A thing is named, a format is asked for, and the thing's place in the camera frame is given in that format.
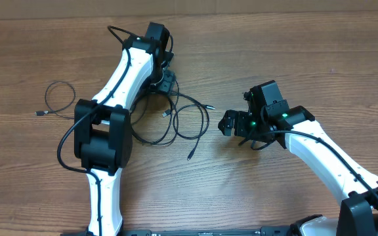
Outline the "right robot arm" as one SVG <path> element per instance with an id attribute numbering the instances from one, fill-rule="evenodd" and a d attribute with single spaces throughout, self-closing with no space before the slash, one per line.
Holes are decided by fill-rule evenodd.
<path id="1" fill-rule="evenodd" d="M 243 95 L 247 111 L 229 109 L 218 124 L 225 136 L 252 150 L 278 142 L 300 158 L 340 206 L 337 218 L 315 214 L 288 226 L 262 226 L 259 235 L 378 235 L 378 176 L 343 151 L 306 108 L 289 107 L 275 81 Z"/>

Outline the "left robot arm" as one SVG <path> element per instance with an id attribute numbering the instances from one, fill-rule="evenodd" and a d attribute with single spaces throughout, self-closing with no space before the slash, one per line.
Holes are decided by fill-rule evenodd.
<path id="1" fill-rule="evenodd" d="M 131 156 L 131 106 L 143 90 L 169 95 L 176 77 L 167 69 L 173 58 L 163 25 L 151 22 L 143 36 L 131 33 L 110 80 L 91 100 L 74 110 L 74 154 L 89 181 L 91 219 L 84 235 L 119 235 L 122 170 Z"/>

